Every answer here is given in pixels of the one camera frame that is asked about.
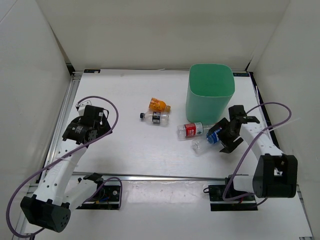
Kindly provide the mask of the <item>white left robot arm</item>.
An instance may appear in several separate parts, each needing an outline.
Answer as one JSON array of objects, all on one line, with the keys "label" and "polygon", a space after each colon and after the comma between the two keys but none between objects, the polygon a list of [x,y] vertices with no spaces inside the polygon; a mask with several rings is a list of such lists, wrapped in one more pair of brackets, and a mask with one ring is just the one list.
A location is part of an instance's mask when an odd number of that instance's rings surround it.
[{"label": "white left robot arm", "polygon": [[62,232],[73,210],[85,200],[100,200],[105,194],[103,178],[98,173],[85,176],[79,185],[66,191],[68,182],[91,142],[110,132],[109,112],[93,106],[89,100],[77,105],[79,116],[73,119],[62,135],[62,151],[44,180],[31,197],[25,196],[20,207],[30,224]]}]

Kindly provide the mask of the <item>clear bottle blue label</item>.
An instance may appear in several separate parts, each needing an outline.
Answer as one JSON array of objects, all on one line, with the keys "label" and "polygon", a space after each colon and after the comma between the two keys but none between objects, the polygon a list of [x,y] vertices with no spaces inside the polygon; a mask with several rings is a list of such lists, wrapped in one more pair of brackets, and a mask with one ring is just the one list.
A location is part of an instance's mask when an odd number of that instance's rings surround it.
[{"label": "clear bottle blue label", "polygon": [[212,134],[209,134],[209,132],[207,132],[207,134],[205,134],[204,137],[193,140],[191,143],[191,147],[195,151],[195,153],[197,155],[201,155],[205,151],[207,151],[210,147],[219,143],[220,139],[219,139],[218,133],[220,131],[215,131]]}]

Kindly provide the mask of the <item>clear bottle red label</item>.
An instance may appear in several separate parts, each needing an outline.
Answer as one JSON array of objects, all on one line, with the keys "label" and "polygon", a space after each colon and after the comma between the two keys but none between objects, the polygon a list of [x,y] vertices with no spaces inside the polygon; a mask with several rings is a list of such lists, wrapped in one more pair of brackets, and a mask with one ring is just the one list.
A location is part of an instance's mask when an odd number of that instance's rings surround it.
[{"label": "clear bottle red label", "polygon": [[177,137],[180,140],[203,136],[208,133],[209,129],[215,124],[204,124],[202,122],[194,122],[177,126]]}]

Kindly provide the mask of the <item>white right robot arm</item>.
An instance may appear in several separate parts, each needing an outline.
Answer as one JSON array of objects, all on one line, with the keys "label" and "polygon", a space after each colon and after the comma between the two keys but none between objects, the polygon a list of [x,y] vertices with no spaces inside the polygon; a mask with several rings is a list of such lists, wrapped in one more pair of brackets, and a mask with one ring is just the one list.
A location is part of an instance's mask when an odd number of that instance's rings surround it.
[{"label": "white right robot arm", "polygon": [[[221,142],[222,153],[232,153],[242,142],[248,144],[224,188],[222,199],[235,201],[249,195],[257,198],[293,198],[297,191],[298,160],[285,154],[268,137],[256,116],[250,116],[243,105],[228,109],[223,118],[208,130],[209,143]],[[257,166],[253,175],[239,175],[247,154],[253,152]]]}]

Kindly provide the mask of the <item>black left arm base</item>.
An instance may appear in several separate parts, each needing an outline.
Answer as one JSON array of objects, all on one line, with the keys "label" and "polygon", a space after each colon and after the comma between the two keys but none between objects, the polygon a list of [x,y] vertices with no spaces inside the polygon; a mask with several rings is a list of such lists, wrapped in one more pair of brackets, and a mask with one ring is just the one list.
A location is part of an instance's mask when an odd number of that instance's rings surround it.
[{"label": "black left arm base", "polygon": [[98,190],[89,200],[78,206],[77,210],[120,210],[122,206],[123,183],[119,177],[111,176],[104,179],[102,174],[92,173],[84,178],[78,178],[81,183],[84,180],[93,182]]}]

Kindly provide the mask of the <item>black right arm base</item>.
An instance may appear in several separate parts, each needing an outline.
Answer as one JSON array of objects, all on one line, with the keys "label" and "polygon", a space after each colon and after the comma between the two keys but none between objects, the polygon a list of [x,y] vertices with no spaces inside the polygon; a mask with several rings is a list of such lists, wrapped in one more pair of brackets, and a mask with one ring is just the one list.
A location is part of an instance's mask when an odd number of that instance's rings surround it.
[{"label": "black right arm base", "polygon": [[227,184],[230,181],[229,175],[224,181],[218,183],[211,183],[203,189],[204,194],[208,194],[210,211],[211,212],[239,212],[239,211],[257,211],[257,201],[253,194],[239,197],[246,194],[245,191],[238,191],[234,189],[234,185],[231,184],[229,190],[226,192],[223,199],[223,193]]}]

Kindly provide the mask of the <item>clear bottle black label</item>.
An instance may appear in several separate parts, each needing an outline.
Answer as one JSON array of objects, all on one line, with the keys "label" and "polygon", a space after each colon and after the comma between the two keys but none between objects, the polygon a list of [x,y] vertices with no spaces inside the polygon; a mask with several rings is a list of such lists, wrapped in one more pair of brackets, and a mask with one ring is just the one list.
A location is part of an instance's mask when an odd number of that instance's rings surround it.
[{"label": "clear bottle black label", "polygon": [[150,125],[166,127],[169,124],[169,113],[160,111],[148,111],[140,113],[140,120]]}]

